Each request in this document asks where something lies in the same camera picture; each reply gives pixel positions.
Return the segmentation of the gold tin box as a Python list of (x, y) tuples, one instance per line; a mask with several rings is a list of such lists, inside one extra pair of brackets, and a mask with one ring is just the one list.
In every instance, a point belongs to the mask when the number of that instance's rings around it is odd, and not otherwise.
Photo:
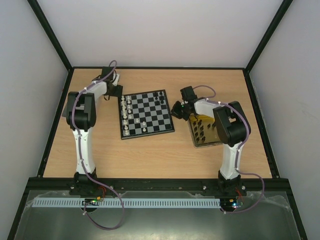
[(190, 136), (195, 148), (222, 145), (215, 119), (206, 115), (190, 115), (188, 119)]

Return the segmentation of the black silver chess board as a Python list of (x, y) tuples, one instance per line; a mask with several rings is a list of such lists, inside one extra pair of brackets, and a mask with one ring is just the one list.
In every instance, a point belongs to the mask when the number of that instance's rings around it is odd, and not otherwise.
[(122, 95), (118, 98), (118, 111), (122, 140), (175, 131), (164, 89)]

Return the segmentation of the silver tin lid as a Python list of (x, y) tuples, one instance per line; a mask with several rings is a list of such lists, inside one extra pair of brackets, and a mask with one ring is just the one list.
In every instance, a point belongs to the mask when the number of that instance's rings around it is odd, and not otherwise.
[(63, 118), (66, 118), (66, 117), (67, 117), (67, 106), (66, 106), (66, 105), (65, 105), (64, 108), (63, 108), (63, 111), (62, 111), (61, 116), (62, 116)]

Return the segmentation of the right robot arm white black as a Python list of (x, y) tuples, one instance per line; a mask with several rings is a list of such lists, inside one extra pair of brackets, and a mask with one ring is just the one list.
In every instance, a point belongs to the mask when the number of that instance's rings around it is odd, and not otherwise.
[(171, 115), (188, 120), (190, 115), (204, 115), (214, 119), (217, 136), (223, 143), (223, 160), (218, 171), (218, 191), (231, 196), (242, 187), (240, 160), (251, 127), (239, 102), (224, 103), (208, 97), (197, 97), (192, 86), (180, 90), (182, 101), (177, 101)]

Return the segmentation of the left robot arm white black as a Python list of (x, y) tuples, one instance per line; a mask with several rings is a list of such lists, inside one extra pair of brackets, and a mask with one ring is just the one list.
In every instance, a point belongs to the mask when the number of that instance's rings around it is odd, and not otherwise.
[(79, 195), (105, 195), (106, 187), (96, 183), (97, 173), (93, 158), (92, 135), (97, 122), (100, 97), (120, 97), (123, 87), (118, 84), (115, 66), (103, 67), (100, 75), (82, 90), (67, 95), (65, 119), (75, 140), (76, 171), (71, 189)]

